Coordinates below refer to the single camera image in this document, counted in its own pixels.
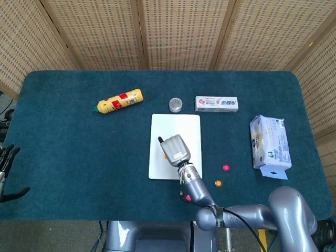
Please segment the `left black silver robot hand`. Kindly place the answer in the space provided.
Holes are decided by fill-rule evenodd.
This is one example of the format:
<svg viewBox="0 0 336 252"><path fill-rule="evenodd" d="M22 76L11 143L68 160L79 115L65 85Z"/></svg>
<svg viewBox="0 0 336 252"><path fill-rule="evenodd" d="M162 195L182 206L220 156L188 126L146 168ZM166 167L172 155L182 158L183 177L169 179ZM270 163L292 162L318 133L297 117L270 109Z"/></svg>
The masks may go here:
<svg viewBox="0 0 336 252"><path fill-rule="evenodd" d="M1 203L19 199L30 191L30 187L26 187L18 193L4 194L5 182L9 176L14 158L19 151L20 148L14 148L13 144L1 149Z"/></svg>

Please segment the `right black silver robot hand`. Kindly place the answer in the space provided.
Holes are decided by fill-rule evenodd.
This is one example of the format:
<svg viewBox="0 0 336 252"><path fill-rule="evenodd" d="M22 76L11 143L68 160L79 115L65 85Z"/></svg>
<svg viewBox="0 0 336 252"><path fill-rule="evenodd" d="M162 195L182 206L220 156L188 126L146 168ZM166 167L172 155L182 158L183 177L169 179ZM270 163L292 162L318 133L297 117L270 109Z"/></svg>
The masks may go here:
<svg viewBox="0 0 336 252"><path fill-rule="evenodd" d="M189 163L191 153L179 134L166 140L163 140L159 136L158 141L171 166L181 167L182 165Z"/></svg>

